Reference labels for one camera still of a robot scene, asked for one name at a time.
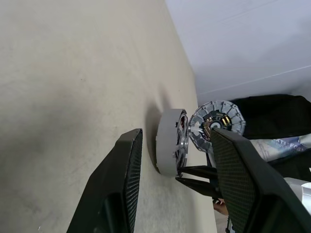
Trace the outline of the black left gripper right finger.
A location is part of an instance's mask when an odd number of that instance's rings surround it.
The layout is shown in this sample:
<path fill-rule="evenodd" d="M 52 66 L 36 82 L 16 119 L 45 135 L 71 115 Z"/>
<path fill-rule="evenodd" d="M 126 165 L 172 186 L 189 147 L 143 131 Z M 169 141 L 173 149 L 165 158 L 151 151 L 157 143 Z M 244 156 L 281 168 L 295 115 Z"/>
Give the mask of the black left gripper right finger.
<path fill-rule="evenodd" d="M 311 233 L 311 215 L 252 143 L 212 129 L 218 183 L 235 233 Z"/>

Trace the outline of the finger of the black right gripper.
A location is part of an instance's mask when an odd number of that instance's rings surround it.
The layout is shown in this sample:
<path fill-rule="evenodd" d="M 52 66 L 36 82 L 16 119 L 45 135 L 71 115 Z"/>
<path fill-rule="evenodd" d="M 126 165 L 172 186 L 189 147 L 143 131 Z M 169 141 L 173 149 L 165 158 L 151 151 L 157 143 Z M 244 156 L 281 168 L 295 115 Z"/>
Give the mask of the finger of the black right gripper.
<path fill-rule="evenodd" d="M 183 185 L 189 187 L 190 189 L 204 195 L 209 196 L 212 198 L 220 198 L 220 190 L 219 188 L 214 187 L 211 183 L 195 180 L 195 179 L 189 179 L 189 178 L 175 178 L 177 181 L 182 183 Z"/>
<path fill-rule="evenodd" d="M 180 172 L 206 179 L 218 179 L 217 169 L 209 166 L 184 166 Z"/>

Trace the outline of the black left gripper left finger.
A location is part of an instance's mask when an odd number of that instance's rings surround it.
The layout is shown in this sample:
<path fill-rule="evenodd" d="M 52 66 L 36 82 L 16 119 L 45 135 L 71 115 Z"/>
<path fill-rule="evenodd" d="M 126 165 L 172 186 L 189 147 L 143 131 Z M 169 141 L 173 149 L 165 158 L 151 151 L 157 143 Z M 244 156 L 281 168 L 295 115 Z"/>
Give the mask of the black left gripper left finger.
<path fill-rule="evenodd" d="M 134 233 L 142 129 L 123 133 L 89 177 L 67 233 Z"/>

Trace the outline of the grey round motor lid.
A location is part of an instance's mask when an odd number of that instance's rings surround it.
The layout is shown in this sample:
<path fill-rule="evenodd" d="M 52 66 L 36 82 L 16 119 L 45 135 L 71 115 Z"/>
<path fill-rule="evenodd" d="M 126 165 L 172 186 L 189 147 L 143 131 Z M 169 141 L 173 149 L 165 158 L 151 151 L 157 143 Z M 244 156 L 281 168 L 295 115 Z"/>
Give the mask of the grey round motor lid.
<path fill-rule="evenodd" d="M 211 130 L 224 129 L 243 135 L 246 126 L 239 108 L 226 100 L 210 101 L 199 107 L 189 121 L 189 137 L 199 151 L 211 152 Z"/>

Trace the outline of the printed blue grey package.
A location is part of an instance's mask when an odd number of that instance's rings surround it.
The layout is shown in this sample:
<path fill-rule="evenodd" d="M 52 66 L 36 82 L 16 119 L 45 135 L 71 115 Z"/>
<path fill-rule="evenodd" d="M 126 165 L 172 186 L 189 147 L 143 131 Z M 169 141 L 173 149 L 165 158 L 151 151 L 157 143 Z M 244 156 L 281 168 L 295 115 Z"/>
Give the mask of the printed blue grey package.
<path fill-rule="evenodd" d="M 311 148 L 311 134 L 279 139 L 250 140 L 266 162 L 296 155 Z"/>

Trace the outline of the black bag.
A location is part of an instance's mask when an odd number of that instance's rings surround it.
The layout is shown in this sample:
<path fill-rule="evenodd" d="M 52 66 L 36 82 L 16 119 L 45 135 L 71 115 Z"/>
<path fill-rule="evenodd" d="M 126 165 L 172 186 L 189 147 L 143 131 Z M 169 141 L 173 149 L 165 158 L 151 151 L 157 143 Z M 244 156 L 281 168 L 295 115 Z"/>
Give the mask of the black bag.
<path fill-rule="evenodd" d="M 311 134 L 311 102 L 303 96 L 253 96 L 233 103 L 246 121 L 243 136 L 249 140 Z M 311 148 L 267 163 L 285 178 L 311 182 Z"/>

